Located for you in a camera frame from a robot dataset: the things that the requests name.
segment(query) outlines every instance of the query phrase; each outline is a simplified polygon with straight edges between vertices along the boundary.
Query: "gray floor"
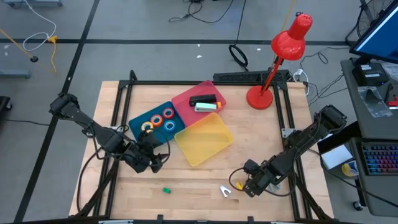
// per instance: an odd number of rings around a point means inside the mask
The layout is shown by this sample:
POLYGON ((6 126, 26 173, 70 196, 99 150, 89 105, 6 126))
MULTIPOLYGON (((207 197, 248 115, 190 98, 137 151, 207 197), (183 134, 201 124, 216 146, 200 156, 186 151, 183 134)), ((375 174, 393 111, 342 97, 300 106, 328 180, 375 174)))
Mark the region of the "gray floor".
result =
MULTIPOLYGON (((228 3, 227 0, 207 0, 198 16, 215 19, 228 3)), ((61 39, 79 39, 92 4, 93 0, 65 0, 63 7, 35 9, 57 23, 56 34, 61 39)), ((280 30, 289 4, 289 0, 248 1, 241 39, 271 40, 280 30)), ((180 0, 101 0, 88 38, 233 40, 236 38, 242 5, 242 0, 235 1, 223 20, 216 24, 204 24, 193 19, 169 24, 169 18, 186 13, 188 3, 180 0)), ((358 6, 359 1, 355 0, 301 0, 296 2, 293 12, 305 11, 313 16, 314 24, 307 40, 342 41, 355 23, 358 6)), ((50 32, 52 29, 28 8, 15 10, 1 3, 0 27, 15 38, 26 38, 35 32, 50 32)), ((10 45, 5 49, 3 46, 9 44, 0 45, 1 68, 30 69, 33 73, 31 79, 0 79, 0 95, 12 97, 14 104, 7 117, 49 123, 49 104, 62 89, 77 44, 57 45, 55 63, 58 75, 30 63, 15 46, 10 45)), ((305 54, 314 54, 325 47, 327 45, 307 46, 305 54)), ((273 53, 269 45, 241 45, 240 48, 249 58, 250 70, 265 70, 272 61, 273 53)), ((34 52, 46 65, 50 65, 51 53, 50 44, 34 52)), ((320 88, 341 74, 340 60, 351 56, 348 50, 325 50, 324 54, 329 59, 327 65, 322 64, 317 57, 307 58, 303 63, 310 82, 320 88)), ((282 68, 294 72, 299 68, 299 62, 285 62, 282 68)), ((136 72, 140 80, 206 80, 212 79, 214 73, 242 70, 229 55, 228 45, 86 44, 69 92, 79 98, 82 109, 92 116, 101 82, 127 79, 130 69, 136 72)), ((340 80, 330 92, 344 87, 345 81, 340 80)), ((311 89, 308 100, 313 96, 311 89)), ((350 123, 356 120, 347 91, 319 99, 310 110, 313 113, 329 104, 344 112, 350 123)), ((43 126, 10 122, 3 122, 0 127, 0 223, 14 220, 46 130, 43 126)), ((77 125, 65 121, 58 123, 25 221, 68 215, 85 145, 86 139, 80 134, 77 125)), ((334 177, 326 175, 326 179, 336 218, 357 223, 398 221, 396 218, 374 217, 367 210, 353 210, 351 202, 358 199, 355 189, 334 177)))

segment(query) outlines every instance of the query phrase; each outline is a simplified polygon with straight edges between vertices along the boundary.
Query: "computer monitor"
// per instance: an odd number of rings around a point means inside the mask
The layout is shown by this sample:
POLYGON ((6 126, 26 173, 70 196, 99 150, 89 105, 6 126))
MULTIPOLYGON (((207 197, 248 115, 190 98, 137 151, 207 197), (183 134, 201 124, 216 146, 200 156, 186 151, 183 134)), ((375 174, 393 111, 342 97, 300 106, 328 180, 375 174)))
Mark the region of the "computer monitor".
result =
POLYGON ((398 0, 372 22, 349 52, 360 55, 364 63, 372 58, 398 63, 398 0))

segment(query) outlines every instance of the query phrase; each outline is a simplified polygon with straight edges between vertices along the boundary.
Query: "wooden table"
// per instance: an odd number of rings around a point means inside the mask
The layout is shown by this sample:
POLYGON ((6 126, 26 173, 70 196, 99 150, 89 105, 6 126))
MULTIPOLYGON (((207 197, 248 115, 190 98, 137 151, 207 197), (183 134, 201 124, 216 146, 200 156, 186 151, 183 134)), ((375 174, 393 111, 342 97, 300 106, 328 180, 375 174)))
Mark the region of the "wooden table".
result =
MULTIPOLYGON (((100 125, 109 126, 113 113, 118 82, 103 82, 95 110, 94 120, 100 125)), ((246 103, 246 92, 250 86, 217 86, 227 104, 219 115, 234 136, 234 143, 223 149, 197 167, 191 167, 176 142, 172 140, 171 157, 163 168, 154 174, 150 169, 137 174, 127 164, 119 166, 111 218, 151 219, 163 214, 165 220, 247 220, 293 221, 290 197, 275 197, 263 193, 254 198, 244 192, 233 190, 228 183, 230 173, 252 159, 258 163, 282 151, 282 141, 275 101, 266 110, 252 109, 246 103), (220 185, 233 192, 224 198, 220 185), (165 194, 163 187, 170 188, 165 194)), ((288 83, 289 96, 296 128, 306 128, 312 123, 304 86, 301 83, 288 83)), ((186 85, 134 85, 128 114, 128 121, 139 116, 172 97, 191 88, 186 85)), ((281 97, 285 126, 287 114, 281 97)), ((160 152, 166 146, 157 148, 160 152)), ((94 153, 93 141, 88 140, 82 165, 94 153)), ((313 195, 325 213, 333 217, 325 176, 317 155, 306 152, 302 156, 305 180, 308 191, 313 195)), ((84 175, 81 188, 81 206, 92 196, 98 186, 103 161, 93 159, 84 175)), ((236 181, 244 182, 246 175, 238 172, 236 181)), ((287 180, 282 183, 278 194, 289 191, 287 180)), ((301 217, 305 217, 302 197, 297 189, 301 217)), ((108 191, 105 190, 100 213, 104 213, 108 191)), ((76 193, 70 214, 76 213, 76 193)))

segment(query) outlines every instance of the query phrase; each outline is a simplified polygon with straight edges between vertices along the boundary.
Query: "keyboard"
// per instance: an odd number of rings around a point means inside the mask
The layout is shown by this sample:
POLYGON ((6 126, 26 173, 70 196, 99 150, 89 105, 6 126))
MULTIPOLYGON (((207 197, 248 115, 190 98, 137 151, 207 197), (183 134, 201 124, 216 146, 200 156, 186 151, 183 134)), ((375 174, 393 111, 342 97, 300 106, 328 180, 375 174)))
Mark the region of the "keyboard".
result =
MULTIPOLYGON (((229 73, 215 73, 213 81, 216 82, 259 82, 265 81, 268 77, 268 71, 253 71, 253 72, 229 72, 229 73)), ((278 70, 273 80, 275 82, 287 81, 289 77, 288 70, 278 70)))
POLYGON ((362 143, 362 159, 368 175, 398 175, 398 143, 362 143))

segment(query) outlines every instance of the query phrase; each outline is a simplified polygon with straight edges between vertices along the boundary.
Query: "yellow cable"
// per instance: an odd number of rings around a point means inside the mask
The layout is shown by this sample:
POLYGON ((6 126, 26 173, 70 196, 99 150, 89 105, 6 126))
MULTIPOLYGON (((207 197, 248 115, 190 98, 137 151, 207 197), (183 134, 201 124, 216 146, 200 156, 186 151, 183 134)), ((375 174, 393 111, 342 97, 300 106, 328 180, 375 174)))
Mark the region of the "yellow cable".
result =
POLYGON ((52 56, 51 56, 51 64, 52 64, 52 66, 53 66, 53 68, 54 68, 54 72, 57 72, 57 69, 55 68, 55 65, 54 65, 54 55, 55 55, 55 52, 57 51, 57 44, 56 43, 54 43, 54 51, 52 52, 52 56))
MULTIPOLYGON (((282 26, 280 32, 282 32, 285 29, 285 26, 286 26, 287 20, 289 19, 290 13, 292 13, 294 1, 295 0, 292 0, 292 2, 290 3, 290 7, 289 7, 289 10, 287 11, 287 15, 286 15, 286 18, 285 18, 285 21, 284 21, 284 25, 282 26)), ((272 60, 271 66, 274 64, 275 58, 276 58, 276 54, 274 54, 274 59, 272 60)))
MULTIPOLYGON (((34 56, 31 55, 30 53, 28 53, 25 49, 23 49, 12 37, 10 37, 10 36, 9 36, 4 30, 2 30, 1 28, 0 28, 0 32, 3 33, 3 34, 4 34, 12 43, 14 43, 15 46, 17 46, 21 51, 23 51, 26 55, 28 55, 29 58, 33 58, 33 57, 34 57, 34 56)), ((48 70, 50 73, 54 73, 53 70, 49 69, 46 65, 44 65, 44 64, 41 63, 40 61, 39 61, 39 65, 40 65, 42 68, 48 70)))

